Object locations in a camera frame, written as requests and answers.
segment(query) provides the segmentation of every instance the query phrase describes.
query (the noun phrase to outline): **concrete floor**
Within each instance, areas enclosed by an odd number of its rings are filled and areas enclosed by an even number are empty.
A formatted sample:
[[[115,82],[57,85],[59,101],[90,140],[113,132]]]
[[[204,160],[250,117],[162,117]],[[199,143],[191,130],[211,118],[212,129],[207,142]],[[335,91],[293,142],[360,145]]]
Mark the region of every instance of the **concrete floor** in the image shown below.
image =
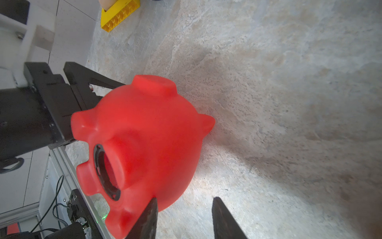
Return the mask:
[[[381,9],[141,0],[110,33],[96,27],[89,68],[124,83],[167,77],[217,122],[190,186],[159,213],[157,238],[213,238],[214,196],[248,238],[382,238]],[[68,147],[76,164],[87,151]]]

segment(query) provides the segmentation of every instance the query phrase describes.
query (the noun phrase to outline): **screw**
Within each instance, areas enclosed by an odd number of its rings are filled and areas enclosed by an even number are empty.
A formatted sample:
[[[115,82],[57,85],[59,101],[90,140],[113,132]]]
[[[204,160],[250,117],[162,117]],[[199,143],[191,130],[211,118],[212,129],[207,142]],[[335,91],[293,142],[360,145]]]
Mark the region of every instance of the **screw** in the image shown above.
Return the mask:
[[[20,39],[20,40],[23,40],[24,39],[24,34],[23,33],[21,33],[21,32],[16,32],[16,37],[18,38],[18,39]]]

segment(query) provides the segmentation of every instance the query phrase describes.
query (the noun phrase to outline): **red plastic object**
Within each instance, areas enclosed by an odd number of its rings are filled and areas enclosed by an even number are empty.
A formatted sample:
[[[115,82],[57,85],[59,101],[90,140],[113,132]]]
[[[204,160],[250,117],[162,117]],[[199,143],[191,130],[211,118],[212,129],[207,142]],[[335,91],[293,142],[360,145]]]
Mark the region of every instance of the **red plastic object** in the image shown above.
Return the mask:
[[[77,167],[78,181],[86,195],[101,193],[108,202],[105,223],[116,239],[127,236],[151,198],[161,211],[182,195],[214,124],[174,82],[151,75],[137,75],[95,108],[73,114],[73,136],[88,142],[90,153]]]

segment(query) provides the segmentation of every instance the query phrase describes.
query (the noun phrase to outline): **black cable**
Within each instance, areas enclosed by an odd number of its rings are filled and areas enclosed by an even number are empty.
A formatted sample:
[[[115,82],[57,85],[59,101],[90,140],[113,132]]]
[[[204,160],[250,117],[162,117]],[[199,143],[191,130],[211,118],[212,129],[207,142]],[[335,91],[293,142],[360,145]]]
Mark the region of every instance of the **black cable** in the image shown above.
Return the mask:
[[[60,184],[60,187],[58,188],[58,192],[60,191],[61,189],[61,186],[62,186],[62,183],[64,182],[64,175],[61,175],[60,178],[58,179],[57,181],[57,184],[60,182],[60,179],[62,179],[61,181],[61,184]],[[48,214],[49,210],[52,208],[57,196],[58,196],[58,192],[56,193],[56,196],[54,197],[52,203],[50,204],[48,210],[45,212],[45,214],[42,216],[42,218],[40,219],[40,221],[34,226],[34,228],[31,230],[31,232],[33,232],[38,226],[39,224],[42,222],[42,220],[44,219],[44,217]]]
[[[53,209],[55,209],[57,206],[63,206],[64,208],[70,208],[70,206],[65,206],[62,203],[58,203],[58,204],[54,205]]]
[[[58,218],[58,208],[57,207],[56,207],[56,213],[57,213],[58,227],[61,229],[60,219]]]
[[[56,217],[54,214],[53,214],[53,216],[54,216],[54,218],[56,218],[57,220],[58,220],[58,223],[60,223],[60,222],[62,222],[64,225],[65,225],[65,227],[67,227],[68,226],[68,224],[64,221],[64,220],[62,220],[62,219],[59,219],[58,217]]]
[[[57,216],[54,215],[54,209],[57,209],[57,206],[63,206],[65,208],[70,208],[70,207],[63,205],[62,203],[58,203],[58,204],[54,205],[53,210],[52,210],[54,218],[56,218],[58,220],[58,224],[60,224],[60,222],[62,222],[65,226],[68,226],[68,224],[64,220],[58,218],[58,214],[57,214]]]
[[[58,231],[58,229],[55,229],[55,228],[47,228],[47,229],[39,230],[39,231],[36,231],[36,232],[43,232],[43,231],[56,232],[56,231]]]

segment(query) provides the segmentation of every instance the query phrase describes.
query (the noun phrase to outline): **black metal bracket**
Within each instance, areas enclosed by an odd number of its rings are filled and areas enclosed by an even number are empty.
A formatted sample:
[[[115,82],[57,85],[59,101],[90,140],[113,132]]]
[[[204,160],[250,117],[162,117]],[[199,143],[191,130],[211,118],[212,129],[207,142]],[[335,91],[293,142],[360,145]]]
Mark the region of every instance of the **black metal bracket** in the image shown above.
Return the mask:
[[[153,198],[125,239],[155,239],[158,220],[157,199]],[[215,239],[247,239],[220,197],[212,203]]]
[[[29,86],[0,90],[0,161],[75,141],[71,115],[94,108],[102,99],[89,84],[109,89],[124,85],[75,62],[66,62],[64,72],[69,84],[53,74],[47,63],[26,62]]]

